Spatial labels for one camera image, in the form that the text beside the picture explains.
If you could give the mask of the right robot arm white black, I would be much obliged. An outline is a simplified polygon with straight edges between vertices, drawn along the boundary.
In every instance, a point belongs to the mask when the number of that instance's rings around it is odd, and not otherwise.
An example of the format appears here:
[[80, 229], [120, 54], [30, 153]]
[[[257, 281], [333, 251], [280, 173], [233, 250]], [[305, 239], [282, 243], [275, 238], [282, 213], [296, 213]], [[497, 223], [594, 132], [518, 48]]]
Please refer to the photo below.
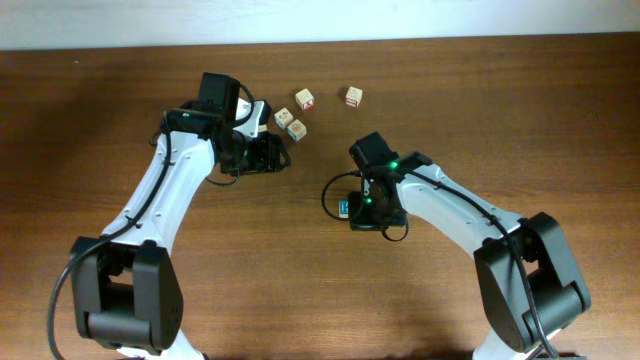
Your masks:
[[475, 264], [490, 324], [475, 359], [559, 358], [551, 339], [589, 310], [591, 296], [559, 223], [502, 210], [457, 184], [414, 152], [351, 149], [369, 192], [360, 207], [381, 224], [393, 216], [423, 219]]

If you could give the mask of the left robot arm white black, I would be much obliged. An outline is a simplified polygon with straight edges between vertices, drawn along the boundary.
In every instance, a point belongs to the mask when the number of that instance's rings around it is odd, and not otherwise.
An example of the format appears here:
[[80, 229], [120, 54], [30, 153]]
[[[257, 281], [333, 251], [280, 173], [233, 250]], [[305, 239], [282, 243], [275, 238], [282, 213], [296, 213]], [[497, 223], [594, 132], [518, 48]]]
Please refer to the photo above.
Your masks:
[[271, 107], [239, 99], [225, 119], [204, 104], [163, 114], [155, 154], [133, 195], [97, 238], [79, 237], [65, 270], [79, 335], [130, 359], [203, 359], [184, 334], [171, 262], [176, 234], [214, 169], [234, 178], [290, 164], [267, 131]]

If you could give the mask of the wooden block blue H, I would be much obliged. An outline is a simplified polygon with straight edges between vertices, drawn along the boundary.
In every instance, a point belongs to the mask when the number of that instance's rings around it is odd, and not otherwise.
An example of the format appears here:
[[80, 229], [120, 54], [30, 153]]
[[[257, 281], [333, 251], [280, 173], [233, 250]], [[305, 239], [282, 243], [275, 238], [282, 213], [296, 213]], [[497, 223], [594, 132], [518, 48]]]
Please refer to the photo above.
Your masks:
[[340, 219], [347, 220], [349, 218], [349, 201], [348, 200], [340, 200], [339, 201], [339, 213], [338, 216]]

